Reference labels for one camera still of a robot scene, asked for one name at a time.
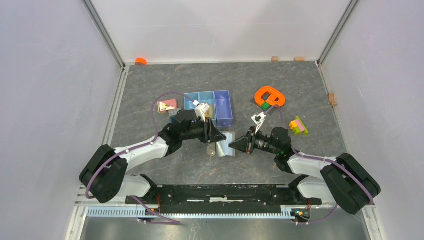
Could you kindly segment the clear plastic block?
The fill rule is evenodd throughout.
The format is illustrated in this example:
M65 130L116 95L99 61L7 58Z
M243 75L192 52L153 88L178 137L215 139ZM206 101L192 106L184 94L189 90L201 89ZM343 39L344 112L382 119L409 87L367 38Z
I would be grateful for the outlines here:
M175 108L168 111L168 114L170 117L176 116L179 111L181 111L181 108Z

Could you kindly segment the light blue left drawer box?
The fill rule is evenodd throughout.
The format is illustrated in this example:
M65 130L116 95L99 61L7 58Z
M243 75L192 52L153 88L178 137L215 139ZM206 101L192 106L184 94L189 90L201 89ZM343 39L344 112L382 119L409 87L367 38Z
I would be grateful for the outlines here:
M193 101L199 101L199 92L185 93L185 95L188 96L188 98L184 98L184 110L194 110L196 105L193 103Z

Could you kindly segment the colourful building block stack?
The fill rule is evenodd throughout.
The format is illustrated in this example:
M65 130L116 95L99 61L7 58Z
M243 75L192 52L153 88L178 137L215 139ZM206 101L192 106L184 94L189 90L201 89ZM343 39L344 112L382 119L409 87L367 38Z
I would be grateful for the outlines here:
M300 134L307 135L309 133L308 129L306 128L299 116L296 116L294 120L289 123L288 126L292 130L293 134L296 136Z

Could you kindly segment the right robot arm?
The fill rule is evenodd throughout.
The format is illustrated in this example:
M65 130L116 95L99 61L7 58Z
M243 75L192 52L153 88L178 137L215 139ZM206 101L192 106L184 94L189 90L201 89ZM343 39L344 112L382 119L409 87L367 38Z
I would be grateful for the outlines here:
M355 215L363 207L374 204L375 197L381 193L377 181L351 154L319 157L297 151L288 130L283 127L275 127L270 135L264 135L252 126L229 147L247 155L255 150L274 154L278 169L299 175L288 191L289 199L295 204L319 199L322 203L335 203Z

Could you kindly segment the light blue drawer box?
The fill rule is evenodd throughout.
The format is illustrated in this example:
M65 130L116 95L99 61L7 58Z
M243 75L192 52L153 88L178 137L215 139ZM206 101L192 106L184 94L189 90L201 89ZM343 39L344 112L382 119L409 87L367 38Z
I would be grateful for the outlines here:
M213 91L202 91L199 92L199 102L207 103L209 105L209 109L205 113L205 117L211 119L214 126L217 126L216 119L216 105L215 105L215 95Z
M185 95L188 96L188 98L184 98L184 110L194 110L196 105L193 103L193 101L199 101L199 92L185 93Z

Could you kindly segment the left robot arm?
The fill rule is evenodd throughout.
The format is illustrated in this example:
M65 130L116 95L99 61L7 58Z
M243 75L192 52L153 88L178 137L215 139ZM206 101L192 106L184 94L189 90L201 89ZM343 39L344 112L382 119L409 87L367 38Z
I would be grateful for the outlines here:
M101 204L119 195L128 196L131 191L137 191L140 200L151 204L157 198L157 190L141 176L127 176L129 170L174 154L187 140L212 144L226 138L211 119L196 116L194 110L181 110L148 140L126 147L100 146L80 173L79 181L86 187L85 197Z

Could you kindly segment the green block on black plate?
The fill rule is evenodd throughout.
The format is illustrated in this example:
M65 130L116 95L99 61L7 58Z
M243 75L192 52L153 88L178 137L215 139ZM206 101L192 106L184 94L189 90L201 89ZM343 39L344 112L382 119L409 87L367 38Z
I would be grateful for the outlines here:
M266 115L272 115L277 110L275 107L272 107L266 101L263 104L258 104L254 99L252 99L251 102L256 107L260 108Z

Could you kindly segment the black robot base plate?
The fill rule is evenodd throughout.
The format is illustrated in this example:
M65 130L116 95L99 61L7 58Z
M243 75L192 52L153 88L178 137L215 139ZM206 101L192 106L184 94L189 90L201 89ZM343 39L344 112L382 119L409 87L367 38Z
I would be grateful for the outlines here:
M319 206L293 184L163 184L150 178L150 190L138 199L157 205L161 214L277 214L281 206Z

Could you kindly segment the orange cap at wall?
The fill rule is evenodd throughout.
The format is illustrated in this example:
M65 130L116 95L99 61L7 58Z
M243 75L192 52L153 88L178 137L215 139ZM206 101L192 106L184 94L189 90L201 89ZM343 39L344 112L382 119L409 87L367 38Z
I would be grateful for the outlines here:
M138 57L138 58L135 59L134 64L136 66L142 66L142 65L146 65L147 64L147 61L144 58L142 58L142 57Z

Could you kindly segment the wooden arch piece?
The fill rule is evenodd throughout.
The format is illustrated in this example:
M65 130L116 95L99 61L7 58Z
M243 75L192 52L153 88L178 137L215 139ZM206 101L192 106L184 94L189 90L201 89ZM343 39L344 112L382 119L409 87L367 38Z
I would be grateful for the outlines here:
M335 96L335 93L334 92L330 92L328 94L328 100L329 100L330 106L332 108L335 108L338 105L338 103L336 101L336 96Z

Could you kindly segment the light blue middle drawer box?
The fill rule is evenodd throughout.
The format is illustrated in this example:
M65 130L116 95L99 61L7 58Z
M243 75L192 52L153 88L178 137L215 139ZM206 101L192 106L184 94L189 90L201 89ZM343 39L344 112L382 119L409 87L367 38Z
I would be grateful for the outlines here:
M216 119L216 105L215 105L215 95L213 91L202 91L199 92L199 102L207 103L209 105L209 109L205 113L205 117L211 119L214 126L217 126Z

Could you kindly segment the purple plastic drawer box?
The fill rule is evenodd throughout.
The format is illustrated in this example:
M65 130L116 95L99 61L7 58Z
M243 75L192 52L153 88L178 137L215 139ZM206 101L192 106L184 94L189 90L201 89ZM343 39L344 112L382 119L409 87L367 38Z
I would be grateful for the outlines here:
M231 127L233 112L230 92L228 90L214 91L215 115L217 127Z

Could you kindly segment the pink card box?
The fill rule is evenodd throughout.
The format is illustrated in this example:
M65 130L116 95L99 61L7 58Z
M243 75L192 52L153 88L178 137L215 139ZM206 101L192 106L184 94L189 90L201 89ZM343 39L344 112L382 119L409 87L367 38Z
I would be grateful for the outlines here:
M157 102L157 111L160 114L169 112L171 110L175 110L178 108L178 102L176 98L173 99L167 99L167 100L160 100Z

